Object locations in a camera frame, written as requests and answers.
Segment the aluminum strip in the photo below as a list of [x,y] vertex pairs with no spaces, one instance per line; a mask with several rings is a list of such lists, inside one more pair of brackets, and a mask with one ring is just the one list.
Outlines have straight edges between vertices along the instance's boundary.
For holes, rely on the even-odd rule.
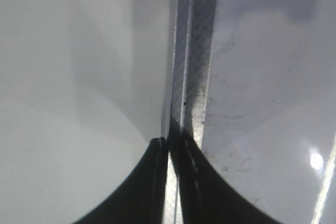
[[[216,0],[176,0],[171,117],[202,146]],[[183,223],[169,156],[163,223]]]

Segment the gray surface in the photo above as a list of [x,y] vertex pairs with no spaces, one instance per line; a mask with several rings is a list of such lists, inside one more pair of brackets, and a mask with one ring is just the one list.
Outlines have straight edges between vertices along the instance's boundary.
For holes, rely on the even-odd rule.
[[335,41],[335,0],[218,0],[203,149],[281,223],[336,220],[335,179],[316,207],[333,163]]

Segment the white wall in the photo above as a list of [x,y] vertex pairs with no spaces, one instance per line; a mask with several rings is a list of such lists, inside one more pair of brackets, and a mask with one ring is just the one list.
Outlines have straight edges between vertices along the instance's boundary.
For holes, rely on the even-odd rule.
[[0,0],[0,222],[70,223],[161,135],[170,0]]
[[336,132],[336,1],[218,0],[212,57],[210,162],[283,223],[334,223],[334,180],[312,219]]

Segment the curved black edge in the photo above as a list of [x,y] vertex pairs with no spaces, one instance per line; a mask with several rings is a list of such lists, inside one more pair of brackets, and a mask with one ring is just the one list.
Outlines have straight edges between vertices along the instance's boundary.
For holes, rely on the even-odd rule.
[[178,151],[185,224],[279,224],[235,192],[212,168],[186,131],[182,132]]
[[152,139],[137,166],[119,188],[74,224],[161,224],[167,160],[166,140]]

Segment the white panel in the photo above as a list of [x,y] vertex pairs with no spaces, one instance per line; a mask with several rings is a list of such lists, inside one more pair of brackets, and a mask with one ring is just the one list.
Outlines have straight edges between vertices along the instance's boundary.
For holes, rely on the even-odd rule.
[[1,223],[71,223],[161,135],[170,0],[0,0]]

